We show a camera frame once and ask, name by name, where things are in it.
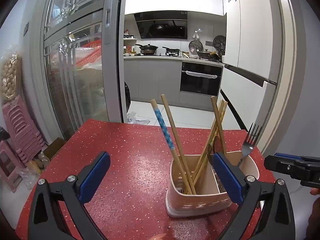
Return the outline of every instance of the red countertop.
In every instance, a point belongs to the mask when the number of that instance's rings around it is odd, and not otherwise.
[[[200,154],[209,130],[178,128],[185,154]],[[224,131],[227,151],[241,149],[244,130]],[[100,151],[107,151],[111,166],[92,200],[85,204],[89,214],[109,240],[147,240],[166,233],[164,240],[216,239],[237,209],[194,218],[168,217],[164,200],[172,160],[158,126],[107,123],[88,120],[53,158],[41,178],[62,181],[78,174]],[[251,157],[260,170],[260,181],[274,182],[263,158],[255,148]],[[27,239],[27,226],[33,191],[19,219],[16,233]],[[73,236],[81,239],[70,215],[62,206]],[[260,210],[256,210],[242,239],[250,237]]]

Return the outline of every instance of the door handle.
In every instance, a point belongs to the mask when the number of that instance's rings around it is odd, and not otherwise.
[[[186,71],[186,74],[189,76],[193,77],[204,77],[204,78],[212,78],[216,79],[218,76],[217,75],[209,75],[209,74],[203,74],[203,73],[198,73],[198,72],[191,72],[191,71]]]
[[[112,16],[112,3],[113,0],[106,0],[105,9],[106,9],[106,25],[104,33],[104,44],[110,44],[111,42],[111,16]]]

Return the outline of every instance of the blue gripper pad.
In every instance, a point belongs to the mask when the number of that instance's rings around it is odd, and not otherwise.
[[[80,185],[78,199],[81,204],[90,202],[102,179],[107,173],[110,167],[110,162],[109,154],[107,152],[101,153],[101,157]]]
[[[301,158],[299,156],[284,154],[284,153],[276,153],[274,156],[282,157],[282,158],[289,158],[289,159],[294,159],[294,160],[301,160]]]
[[[240,184],[240,182],[232,173],[231,169],[228,167],[225,161],[228,161],[228,160],[226,158],[225,160],[223,160],[223,158],[219,154],[215,153],[212,157],[212,166],[216,171],[224,188],[226,189],[231,201],[233,203],[241,204],[244,200],[244,195],[243,195],[244,185]]]

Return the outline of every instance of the oven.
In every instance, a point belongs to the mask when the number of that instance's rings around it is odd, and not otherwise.
[[[182,62],[181,92],[218,96],[222,67]]]

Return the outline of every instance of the pink utensil holder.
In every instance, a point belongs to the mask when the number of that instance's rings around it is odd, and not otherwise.
[[[226,154],[226,157],[233,165],[237,165],[241,156],[241,151],[228,152]],[[200,155],[186,155],[188,167],[192,174],[199,157]],[[256,179],[259,178],[257,165],[250,156],[245,158],[239,168],[245,175],[253,175]],[[171,217],[191,217],[210,214],[228,208],[231,205],[231,200],[227,192],[219,188],[217,180],[219,180],[217,174],[208,163],[195,185],[197,195],[182,194],[177,190],[183,185],[182,177],[173,160],[170,166],[169,188],[165,199],[168,215]]]

